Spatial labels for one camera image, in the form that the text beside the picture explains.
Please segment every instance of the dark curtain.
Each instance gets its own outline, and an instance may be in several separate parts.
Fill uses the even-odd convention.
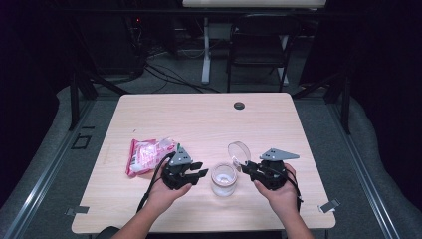
[[[330,0],[327,11],[361,11],[353,7],[361,2]],[[377,2],[380,5],[356,22],[320,23],[300,83],[320,81],[336,73],[356,38],[367,42],[351,75],[351,95],[374,126],[386,171],[403,194],[422,209],[420,8],[415,0]]]

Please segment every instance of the person's right hand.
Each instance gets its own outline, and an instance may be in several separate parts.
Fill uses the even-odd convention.
[[[296,175],[295,170],[287,163],[285,163],[286,169]],[[289,178],[295,181],[295,178],[289,173]],[[298,196],[295,187],[287,181],[285,185],[275,191],[267,189],[260,181],[254,181],[258,191],[268,199],[271,208],[280,217],[288,217],[290,213],[298,213]]]

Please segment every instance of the metal bracket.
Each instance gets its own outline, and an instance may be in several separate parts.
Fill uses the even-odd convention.
[[[76,206],[75,208],[68,208],[68,210],[66,210],[66,212],[65,212],[65,215],[76,216],[77,213],[87,214],[88,210],[90,210],[89,207]]]
[[[327,213],[329,211],[335,211],[335,207],[339,205],[340,205],[340,202],[337,199],[335,199],[331,202],[324,204],[323,206],[318,206],[317,208],[319,209],[320,212]]]
[[[261,156],[261,159],[268,161],[280,161],[285,159],[294,159],[299,158],[297,154],[282,151],[276,148],[271,148],[270,150],[264,152]]]

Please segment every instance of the person's left hand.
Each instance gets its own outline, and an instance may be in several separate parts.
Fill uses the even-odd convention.
[[[161,167],[158,169],[157,177],[161,176],[165,164],[166,162],[162,163]],[[172,190],[164,184],[161,178],[159,178],[152,186],[144,207],[150,208],[154,212],[161,214],[165,212],[177,198],[185,195],[191,187],[192,184],[188,183],[178,190]]]

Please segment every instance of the wooden table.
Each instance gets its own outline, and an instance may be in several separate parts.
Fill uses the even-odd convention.
[[[323,8],[326,0],[183,0],[184,7]]]
[[[245,104],[236,110],[234,104]],[[244,142],[252,160],[271,147],[298,154],[287,160],[297,171],[304,203],[301,215],[310,228],[331,228],[332,212],[317,206],[328,202],[316,163],[290,95],[202,94],[126,95],[120,98],[81,201],[87,214],[77,214],[75,233],[99,233],[122,227],[134,214],[151,173],[129,178],[125,167],[132,139],[171,137],[180,142],[202,168],[230,162],[228,145]],[[283,229],[270,205],[247,174],[239,173],[232,196],[211,190],[211,173],[163,213],[151,232],[224,232]]]

